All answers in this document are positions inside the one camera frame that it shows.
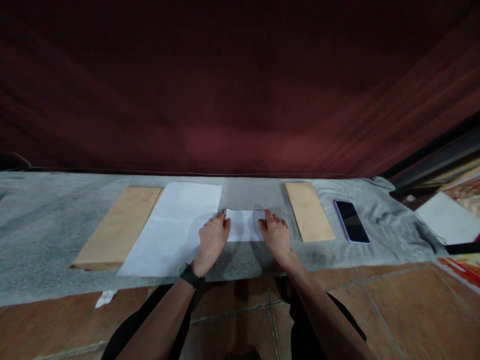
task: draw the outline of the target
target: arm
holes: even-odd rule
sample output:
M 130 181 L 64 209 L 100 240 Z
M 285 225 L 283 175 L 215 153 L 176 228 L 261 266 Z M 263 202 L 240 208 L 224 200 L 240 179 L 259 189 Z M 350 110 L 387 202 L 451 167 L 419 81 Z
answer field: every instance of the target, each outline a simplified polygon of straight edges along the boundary
M 207 275 L 220 256 L 229 237 L 230 224 L 230 219 L 225 220 L 225 215 L 221 213 L 198 232 L 200 250 L 191 267 L 199 278 Z M 192 285 L 182 278 L 178 279 L 125 345 L 117 359 L 167 359 L 194 293 Z
M 374 354 L 290 247 L 287 223 L 265 210 L 258 225 L 263 239 L 285 270 L 328 359 L 375 359 Z

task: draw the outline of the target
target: forearm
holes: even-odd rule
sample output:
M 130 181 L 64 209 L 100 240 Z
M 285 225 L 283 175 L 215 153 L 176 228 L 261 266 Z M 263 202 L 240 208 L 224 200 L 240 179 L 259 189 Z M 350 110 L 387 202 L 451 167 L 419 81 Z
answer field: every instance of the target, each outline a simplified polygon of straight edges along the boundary
M 193 286 L 180 278 L 153 309 L 117 359 L 166 359 L 194 293 Z
M 292 251 L 281 264 L 329 359 L 374 359 L 372 351 Z

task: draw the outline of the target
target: dark red curtain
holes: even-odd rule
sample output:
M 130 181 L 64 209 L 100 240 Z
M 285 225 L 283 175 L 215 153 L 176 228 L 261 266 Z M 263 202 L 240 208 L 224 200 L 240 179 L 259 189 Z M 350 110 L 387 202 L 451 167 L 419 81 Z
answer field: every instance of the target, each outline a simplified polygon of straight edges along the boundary
M 34 167 L 370 177 L 480 110 L 476 1 L 0 6 L 0 155 Z

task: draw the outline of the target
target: gray cloth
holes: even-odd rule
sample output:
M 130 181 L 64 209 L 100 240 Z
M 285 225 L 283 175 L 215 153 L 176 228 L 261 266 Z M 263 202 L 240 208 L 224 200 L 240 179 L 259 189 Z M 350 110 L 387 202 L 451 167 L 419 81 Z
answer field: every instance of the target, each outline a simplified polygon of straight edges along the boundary
M 68 295 L 167 284 L 175 278 L 116 276 L 117 270 L 69 268 L 126 186 L 173 181 L 222 185 L 220 209 L 271 209 L 285 219 L 291 246 L 309 271 L 425 262 L 447 252 L 426 225 L 394 200 L 394 186 L 374 179 L 179 177 L 51 172 L 0 173 L 0 306 Z M 283 183 L 315 187 L 336 240 L 304 243 Z M 346 240 L 333 200 L 352 202 L 371 240 Z M 279 275 L 263 242 L 226 244 L 208 281 Z

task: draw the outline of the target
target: white board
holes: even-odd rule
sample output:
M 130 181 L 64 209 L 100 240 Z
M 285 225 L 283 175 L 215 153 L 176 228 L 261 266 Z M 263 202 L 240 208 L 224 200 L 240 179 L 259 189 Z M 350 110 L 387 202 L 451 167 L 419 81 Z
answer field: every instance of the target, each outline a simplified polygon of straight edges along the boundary
M 198 252 L 199 230 L 217 215 L 221 194 L 219 185 L 169 183 L 117 275 L 179 276 Z
M 480 219 L 443 192 L 420 206 L 416 213 L 447 245 L 471 243 L 480 234 Z

